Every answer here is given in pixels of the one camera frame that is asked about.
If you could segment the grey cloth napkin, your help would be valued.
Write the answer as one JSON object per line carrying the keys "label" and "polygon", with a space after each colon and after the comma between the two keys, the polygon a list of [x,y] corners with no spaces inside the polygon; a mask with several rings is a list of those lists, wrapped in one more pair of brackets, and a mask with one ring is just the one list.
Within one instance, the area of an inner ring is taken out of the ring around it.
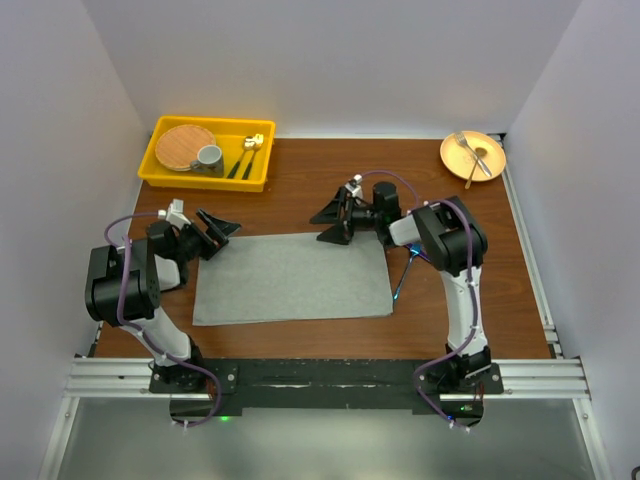
{"label": "grey cloth napkin", "polygon": [[386,317],[393,295],[372,232],[347,246],[314,233],[241,236],[198,267],[196,326]]}

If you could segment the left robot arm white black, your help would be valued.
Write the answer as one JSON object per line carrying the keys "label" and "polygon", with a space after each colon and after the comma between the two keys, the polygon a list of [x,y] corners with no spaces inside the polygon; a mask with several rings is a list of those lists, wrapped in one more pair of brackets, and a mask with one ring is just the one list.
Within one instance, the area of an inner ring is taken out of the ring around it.
{"label": "left robot arm white black", "polygon": [[161,306],[162,294],[186,286],[189,263],[212,259],[241,228],[203,209],[196,216],[198,222],[189,219],[174,200],[164,210],[112,221],[106,244],[90,253],[85,286],[90,317],[133,335],[156,369],[173,369],[173,382],[185,392],[205,385],[207,368],[194,341]]}

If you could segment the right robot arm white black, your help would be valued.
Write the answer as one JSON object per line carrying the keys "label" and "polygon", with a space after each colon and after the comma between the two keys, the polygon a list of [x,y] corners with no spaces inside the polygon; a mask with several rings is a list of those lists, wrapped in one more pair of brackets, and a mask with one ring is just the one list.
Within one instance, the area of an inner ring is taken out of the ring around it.
{"label": "right robot arm white black", "polygon": [[372,199],[364,199],[357,175],[339,187],[311,224],[325,225],[316,239],[348,245],[358,230],[376,232],[385,248],[419,244],[429,263],[440,273],[447,302],[449,330],[445,379],[459,393],[469,392],[491,365],[482,325],[480,279],[488,239],[457,196],[423,204],[404,214],[397,187],[378,182]]}

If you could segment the grey ceramic mug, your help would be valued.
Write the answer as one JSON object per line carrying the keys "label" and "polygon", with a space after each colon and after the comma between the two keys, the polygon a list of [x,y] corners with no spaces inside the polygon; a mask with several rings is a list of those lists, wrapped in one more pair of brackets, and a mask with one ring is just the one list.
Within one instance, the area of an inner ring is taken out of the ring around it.
{"label": "grey ceramic mug", "polygon": [[203,146],[197,152],[196,159],[190,164],[190,170],[222,178],[224,176],[224,156],[221,148],[212,144]]}

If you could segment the blue metallic fork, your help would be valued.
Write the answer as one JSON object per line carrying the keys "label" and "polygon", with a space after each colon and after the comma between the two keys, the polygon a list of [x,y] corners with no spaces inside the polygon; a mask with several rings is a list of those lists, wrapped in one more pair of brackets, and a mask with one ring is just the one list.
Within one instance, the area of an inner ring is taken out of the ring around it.
{"label": "blue metallic fork", "polygon": [[409,271],[410,271],[414,261],[416,259],[418,259],[418,258],[423,259],[423,260],[426,259],[426,255],[424,254],[424,252],[422,250],[422,247],[419,244],[412,243],[412,244],[406,245],[406,249],[409,252],[409,258],[408,258],[406,266],[405,266],[405,268],[404,268],[404,270],[402,272],[400,280],[398,281],[398,284],[397,284],[397,286],[396,286],[396,288],[394,290],[393,303],[397,302],[397,300],[398,300],[398,298],[399,298],[399,296],[401,294],[402,288],[403,288],[403,286],[404,286],[404,284],[406,282],[406,279],[407,279],[407,276],[409,274]]}

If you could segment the round wooden plate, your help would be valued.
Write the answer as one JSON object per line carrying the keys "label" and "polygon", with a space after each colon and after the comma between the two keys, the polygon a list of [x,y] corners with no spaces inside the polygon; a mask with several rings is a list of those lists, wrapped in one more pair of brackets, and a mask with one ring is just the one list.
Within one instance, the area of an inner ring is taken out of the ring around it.
{"label": "round wooden plate", "polygon": [[183,172],[191,169],[203,147],[215,144],[216,138],[211,131],[197,125],[185,124],[173,127],[162,134],[154,151],[163,167]]}

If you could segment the yellow plastic bin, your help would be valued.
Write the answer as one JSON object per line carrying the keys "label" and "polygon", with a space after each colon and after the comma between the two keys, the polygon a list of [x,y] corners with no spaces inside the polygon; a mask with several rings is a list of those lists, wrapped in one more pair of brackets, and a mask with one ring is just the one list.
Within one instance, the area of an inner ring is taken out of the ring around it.
{"label": "yellow plastic bin", "polygon": [[155,187],[261,192],[275,132],[270,120],[165,115],[138,176]]}

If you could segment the silver fork on plate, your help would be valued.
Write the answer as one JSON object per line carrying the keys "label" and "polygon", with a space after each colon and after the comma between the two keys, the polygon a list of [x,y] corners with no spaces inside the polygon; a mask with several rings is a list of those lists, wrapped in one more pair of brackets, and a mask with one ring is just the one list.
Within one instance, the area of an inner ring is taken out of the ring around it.
{"label": "silver fork on plate", "polygon": [[[464,133],[462,131],[457,131],[454,133],[454,138],[456,140],[456,143],[462,147],[463,149],[465,149],[473,158],[475,157],[475,150],[469,145],[466,136],[464,135]],[[482,170],[482,172],[488,176],[491,177],[492,176],[492,171],[489,169],[488,165],[486,164],[486,162],[482,159],[481,160],[481,165],[480,168]]]}

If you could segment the tan round plate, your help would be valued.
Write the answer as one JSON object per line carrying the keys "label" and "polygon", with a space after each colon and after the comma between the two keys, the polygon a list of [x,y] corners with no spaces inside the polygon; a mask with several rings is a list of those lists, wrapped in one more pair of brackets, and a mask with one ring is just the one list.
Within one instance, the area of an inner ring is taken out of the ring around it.
{"label": "tan round plate", "polygon": [[506,154],[499,143],[481,132],[462,132],[469,147],[462,146],[454,133],[448,135],[440,145],[440,158],[446,169],[454,176],[473,183],[496,179],[504,171]]}

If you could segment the silver knife on plate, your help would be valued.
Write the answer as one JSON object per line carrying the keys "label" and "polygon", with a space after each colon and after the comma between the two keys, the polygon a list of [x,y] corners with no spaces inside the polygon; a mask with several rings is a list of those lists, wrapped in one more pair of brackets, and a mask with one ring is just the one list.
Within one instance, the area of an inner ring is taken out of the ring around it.
{"label": "silver knife on plate", "polygon": [[486,154],[487,154],[487,151],[482,147],[478,147],[478,148],[475,149],[474,165],[473,165],[473,167],[471,169],[471,172],[470,172],[470,174],[468,176],[468,179],[467,179],[467,181],[465,183],[465,189],[466,190],[468,190],[471,187],[475,171],[481,165],[481,160],[483,159],[483,157]]}

